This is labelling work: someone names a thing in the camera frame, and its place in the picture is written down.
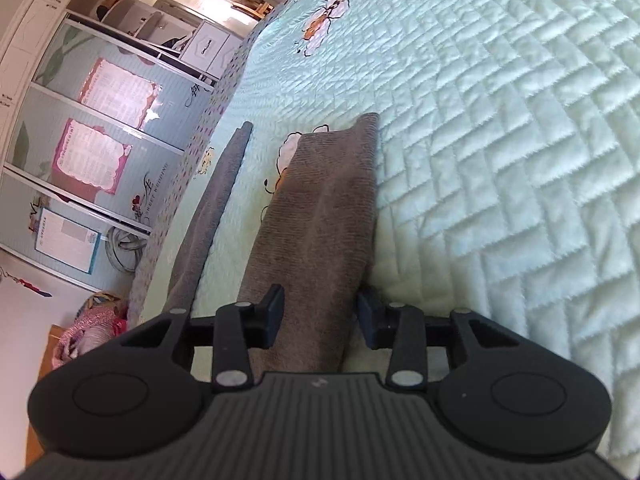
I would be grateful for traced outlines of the red patterned cloth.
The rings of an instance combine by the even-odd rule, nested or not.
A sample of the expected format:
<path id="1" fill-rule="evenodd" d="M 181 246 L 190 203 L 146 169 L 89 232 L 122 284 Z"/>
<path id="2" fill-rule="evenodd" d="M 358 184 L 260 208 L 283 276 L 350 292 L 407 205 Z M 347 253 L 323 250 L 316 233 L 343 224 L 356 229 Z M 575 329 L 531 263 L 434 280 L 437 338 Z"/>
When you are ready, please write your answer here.
<path id="1" fill-rule="evenodd" d="M 121 335 L 127 329 L 127 311 L 128 302 L 108 292 L 90 296 L 55 345 L 52 368 L 56 370 Z"/>

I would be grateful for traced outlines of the sliding door wardrobe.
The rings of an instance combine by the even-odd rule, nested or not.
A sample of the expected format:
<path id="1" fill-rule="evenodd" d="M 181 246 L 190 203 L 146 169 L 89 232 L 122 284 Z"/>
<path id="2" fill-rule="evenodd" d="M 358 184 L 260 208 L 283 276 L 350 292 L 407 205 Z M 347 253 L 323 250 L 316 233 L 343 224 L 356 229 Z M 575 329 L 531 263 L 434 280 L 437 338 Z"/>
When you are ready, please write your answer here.
<path id="1" fill-rule="evenodd" d="M 1 69 L 2 248 L 126 294 L 212 84 L 73 13 Z"/>

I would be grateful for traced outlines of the grey knit trousers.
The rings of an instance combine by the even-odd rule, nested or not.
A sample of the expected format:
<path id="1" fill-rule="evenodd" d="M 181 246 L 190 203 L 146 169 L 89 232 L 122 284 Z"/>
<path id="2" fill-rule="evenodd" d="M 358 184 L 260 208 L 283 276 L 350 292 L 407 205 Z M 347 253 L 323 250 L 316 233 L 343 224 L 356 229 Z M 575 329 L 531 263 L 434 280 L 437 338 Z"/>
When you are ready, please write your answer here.
<path id="1" fill-rule="evenodd" d="M 273 346 L 250 354 L 253 373 L 335 373 L 352 302 L 373 258 L 378 115 L 348 129 L 305 133 L 257 232 L 238 298 L 284 289 Z"/>

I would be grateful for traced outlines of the mint green quilted bedspread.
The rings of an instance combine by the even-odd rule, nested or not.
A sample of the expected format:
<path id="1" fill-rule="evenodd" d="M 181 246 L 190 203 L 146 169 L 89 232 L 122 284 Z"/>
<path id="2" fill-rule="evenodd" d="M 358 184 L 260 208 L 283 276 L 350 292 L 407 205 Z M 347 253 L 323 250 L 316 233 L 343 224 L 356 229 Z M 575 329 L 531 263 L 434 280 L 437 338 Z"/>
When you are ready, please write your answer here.
<path id="1" fill-rule="evenodd" d="M 234 130 L 253 132 L 194 311 L 233 300 L 296 133 L 378 114 L 369 282 L 467 307 L 597 375 L 639 474 L 639 0 L 286 0 L 217 82 L 130 292 L 160 313 Z"/>

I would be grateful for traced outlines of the white drawer cabinet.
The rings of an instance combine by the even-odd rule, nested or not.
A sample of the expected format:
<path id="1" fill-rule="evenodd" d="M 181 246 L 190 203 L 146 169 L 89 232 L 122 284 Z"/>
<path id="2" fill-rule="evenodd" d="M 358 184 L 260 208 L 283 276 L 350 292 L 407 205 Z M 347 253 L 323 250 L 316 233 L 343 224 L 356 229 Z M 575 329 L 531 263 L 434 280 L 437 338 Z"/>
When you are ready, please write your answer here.
<path id="1" fill-rule="evenodd" d="M 219 79 L 243 39 L 228 29 L 204 21 L 180 54 L 180 60 Z"/>

